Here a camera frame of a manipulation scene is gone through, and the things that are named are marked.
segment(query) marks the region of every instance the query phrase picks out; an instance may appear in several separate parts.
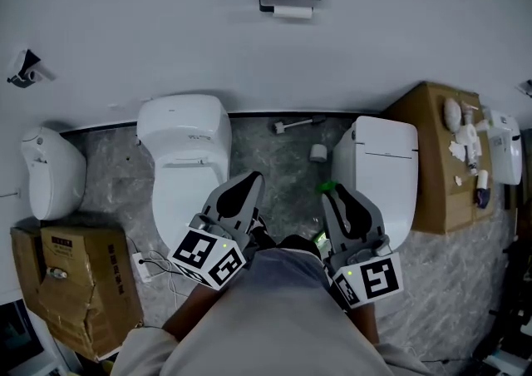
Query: white toilet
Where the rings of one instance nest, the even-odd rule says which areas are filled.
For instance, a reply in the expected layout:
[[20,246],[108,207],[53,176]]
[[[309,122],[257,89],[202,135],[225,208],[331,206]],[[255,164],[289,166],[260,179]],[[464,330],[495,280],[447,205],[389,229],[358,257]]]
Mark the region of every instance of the white toilet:
[[417,130],[360,116],[334,147],[332,180],[360,191],[381,211],[390,247],[406,240],[416,209]]
[[76,210],[85,192],[85,157],[46,127],[24,135],[21,151],[30,172],[29,198],[35,217],[57,220]]
[[228,180],[229,117],[214,96],[166,96],[140,109],[137,136],[155,163],[155,225],[172,248],[176,233],[202,211],[211,191]]

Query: cardboard box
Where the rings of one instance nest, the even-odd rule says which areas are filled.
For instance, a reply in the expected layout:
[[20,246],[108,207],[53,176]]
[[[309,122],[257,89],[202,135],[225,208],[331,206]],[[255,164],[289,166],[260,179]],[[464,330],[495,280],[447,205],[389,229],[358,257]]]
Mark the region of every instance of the cardboard box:
[[92,360],[118,348],[142,321],[124,234],[84,227],[42,229],[46,275],[38,299],[52,336]]
[[23,228],[11,228],[11,246],[26,307],[43,318],[45,313],[38,294],[47,266],[42,253],[41,233],[39,230],[30,232]]
[[[467,164],[449,151],[455,138],[443,120],[446,98],[477,107],[479,110],[473,111],[475,123],[484,118],[477,94],[429,82],[421,83],[383,112],[386,119],[410,123],[417,128],[419,179],[412,229],[436,234],[459,230],[493,213],[493,197],[486,209],[476,207],[473,201],[476,177],[470,176]],[[485,132],[479,137],[482,147],[479,169],[488,171],[488,186],[493,189],[488,138]],[[462,179],[461,186],[456,184],[455,176]]]

